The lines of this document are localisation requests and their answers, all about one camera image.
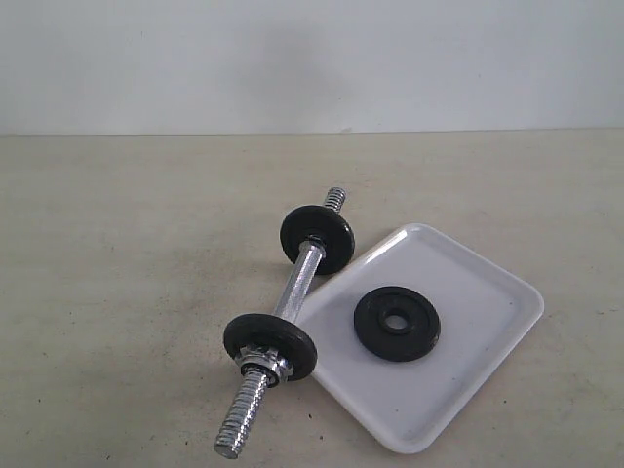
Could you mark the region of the black weight plate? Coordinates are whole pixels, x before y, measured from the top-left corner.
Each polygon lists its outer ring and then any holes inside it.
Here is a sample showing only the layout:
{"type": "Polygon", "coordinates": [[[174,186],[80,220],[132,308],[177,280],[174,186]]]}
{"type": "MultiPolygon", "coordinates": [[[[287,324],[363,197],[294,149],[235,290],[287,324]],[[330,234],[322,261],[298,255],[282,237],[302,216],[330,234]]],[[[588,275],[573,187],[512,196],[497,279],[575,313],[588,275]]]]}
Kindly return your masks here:
{"type": "Polygon", "coordinates": [[[353,325],[367,350],[396,363],[426,356],[441,333],[441,320],[433,304],[420,293],[398,286],[365,294],[355,307],[353,325]]]}
{"type": "Polygon", "coordinates": [[[223,345],[231,358],[247,345],[277,350],[292,365],[289,381],[307,377],[317,364],[312,338],[297,325],[269,314],[250,313],[231,320],[223,332],[223,345]]]}
{"type": "Polygon", "coordinates": [[[315,241],[325,250],[317,275],[332,275],[342,270],[355,251],[354,232],[349,223],[333,210],[318,206],[301,206],[284,218],[280,228],[280,242],[287,258],[295,263],[299,246],[304,241],[315,241]]]}

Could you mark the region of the chrome threaded dumbbell bar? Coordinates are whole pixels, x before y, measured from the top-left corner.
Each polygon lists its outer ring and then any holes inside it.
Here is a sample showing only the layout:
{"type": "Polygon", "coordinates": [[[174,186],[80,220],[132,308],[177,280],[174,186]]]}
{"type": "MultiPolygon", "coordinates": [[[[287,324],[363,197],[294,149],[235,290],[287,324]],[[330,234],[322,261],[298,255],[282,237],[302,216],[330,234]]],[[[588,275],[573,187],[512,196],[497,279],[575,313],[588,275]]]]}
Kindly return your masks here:
{"type": "MultiPolygon", "coordinates": [[[[340,214],[345,200],[345,190],[341,187],[332,187],[324,202],[318,206],[329,208],[340,214]]],[[[324,248],[315,241],[304,241],[299,246],[299,255],[293,264],[292,273],[274,311],[269,315],[295,324],[325,254],[324,248]]],[[[264,381],[258,377],[243,377],[241,386],[215,437],[216,453],[228,459],[238,458],[268,389],[264,381]]]]}

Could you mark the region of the chrome star collar nut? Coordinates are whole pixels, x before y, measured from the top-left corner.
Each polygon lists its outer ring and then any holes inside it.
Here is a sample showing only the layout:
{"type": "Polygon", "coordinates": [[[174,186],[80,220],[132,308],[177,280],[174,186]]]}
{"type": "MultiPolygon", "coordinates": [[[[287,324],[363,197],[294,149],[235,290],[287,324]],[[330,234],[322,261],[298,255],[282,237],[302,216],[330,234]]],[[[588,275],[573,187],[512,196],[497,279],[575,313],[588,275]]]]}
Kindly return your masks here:
{"type": "Polygon", "coordinates": [[[287,382],[293,376],[293,364],[272,347],[243,346],[234,357],[243,377],[258,377],[267,388],[287,382]]]}

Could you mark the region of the white rectangular plastic tray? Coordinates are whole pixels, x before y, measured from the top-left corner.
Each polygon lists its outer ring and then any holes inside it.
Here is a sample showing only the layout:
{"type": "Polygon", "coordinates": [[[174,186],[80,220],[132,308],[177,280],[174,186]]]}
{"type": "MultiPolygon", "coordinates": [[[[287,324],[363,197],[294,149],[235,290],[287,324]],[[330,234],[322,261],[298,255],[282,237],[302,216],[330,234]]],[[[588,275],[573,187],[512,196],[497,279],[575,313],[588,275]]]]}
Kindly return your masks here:
{"type": "Polygon", "coordinates": [[[426,449],[541,317],[532,285],[435,228],[404,225],[309,294],[297,324],[318,350],[314,378],[382,445],[426,449]],[[423,295],[441,320],[424,357],[392,363],[354,327],[357,303],[379,287],[423,295]]]}

